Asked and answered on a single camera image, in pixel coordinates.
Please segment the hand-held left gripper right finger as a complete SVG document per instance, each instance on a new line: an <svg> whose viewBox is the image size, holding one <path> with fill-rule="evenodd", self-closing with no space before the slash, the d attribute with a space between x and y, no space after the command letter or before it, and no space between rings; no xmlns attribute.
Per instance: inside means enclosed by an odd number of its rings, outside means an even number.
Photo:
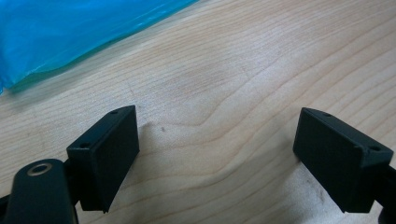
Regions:
<svg viewBox="0 0 396 224"><path fill-rule="evenodd" d="M393 151L337 117L304 107L293 152L341 211L368 213L374 202L394 212Z"/></svg>

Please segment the blue plastic bag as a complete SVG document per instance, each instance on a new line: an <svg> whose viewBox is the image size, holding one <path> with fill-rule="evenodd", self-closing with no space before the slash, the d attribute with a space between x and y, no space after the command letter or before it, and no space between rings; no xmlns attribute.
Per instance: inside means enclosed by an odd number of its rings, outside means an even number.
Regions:
<svg viewBox="0 0 396 224"><path fill-rule="evenodd" d="M0 0L0 94L198 0Z"/></svg>

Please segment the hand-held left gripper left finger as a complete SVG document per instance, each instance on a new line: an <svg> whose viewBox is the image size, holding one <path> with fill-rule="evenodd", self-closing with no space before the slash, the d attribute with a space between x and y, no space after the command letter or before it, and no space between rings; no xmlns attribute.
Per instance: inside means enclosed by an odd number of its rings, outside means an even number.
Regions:
<svg viewBox="0 0 396 224"><path fill-rule="evenodd" d="M107 113L66 151L82 209L106 213L139 153L135 107Z"/></svg>

